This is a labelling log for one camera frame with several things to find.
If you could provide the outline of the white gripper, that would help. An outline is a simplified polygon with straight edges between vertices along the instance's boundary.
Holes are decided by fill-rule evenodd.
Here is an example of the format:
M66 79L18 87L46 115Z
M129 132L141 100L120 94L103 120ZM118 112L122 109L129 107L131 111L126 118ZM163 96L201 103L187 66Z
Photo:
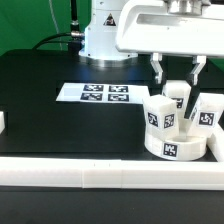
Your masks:
M194 16L171 14L164 0L129 0L120 14L116 48L152 53L157 84L164 75L161 54L194 56L187 80L196 86L207 57L224 57L224 5L203 6Z

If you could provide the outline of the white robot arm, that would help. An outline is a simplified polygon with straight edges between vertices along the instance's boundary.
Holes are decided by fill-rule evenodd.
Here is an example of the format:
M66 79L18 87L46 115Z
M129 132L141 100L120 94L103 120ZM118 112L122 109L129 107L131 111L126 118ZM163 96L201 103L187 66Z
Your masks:
M92 0L83 59L102 67L148 54L161 83L164 55L189 56L193 84L208 58L224 58L224 3L211 0Z

